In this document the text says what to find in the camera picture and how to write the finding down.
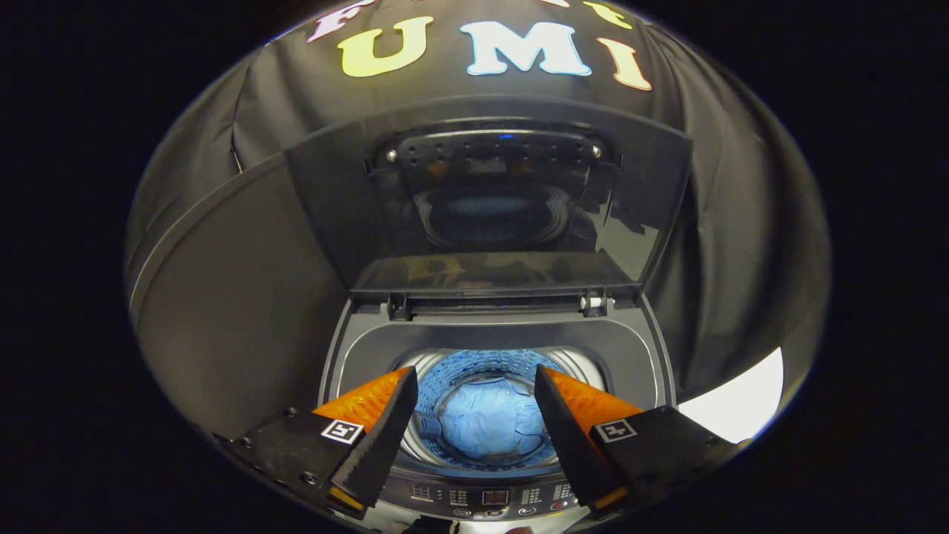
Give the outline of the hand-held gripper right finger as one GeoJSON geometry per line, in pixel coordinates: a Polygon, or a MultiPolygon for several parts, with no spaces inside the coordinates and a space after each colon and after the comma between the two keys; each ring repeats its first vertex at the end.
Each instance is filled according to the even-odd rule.
{"type": "Polygon", "coordinates": [[[733,443],[673,406],[642,409],[539,365],[535,401],[580,506],[652,506],[738,456],[733,443]]]}

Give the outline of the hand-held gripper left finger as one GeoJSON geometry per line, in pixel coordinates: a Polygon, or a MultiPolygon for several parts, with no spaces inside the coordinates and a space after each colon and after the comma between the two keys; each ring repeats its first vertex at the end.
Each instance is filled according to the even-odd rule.
{"type": "Polygon", "coordinates": [[[230,442],[230,457],[315,510],[363,519],[386,485],[417,405],[414,367],[316,409],[284,412],[230,442]]]}

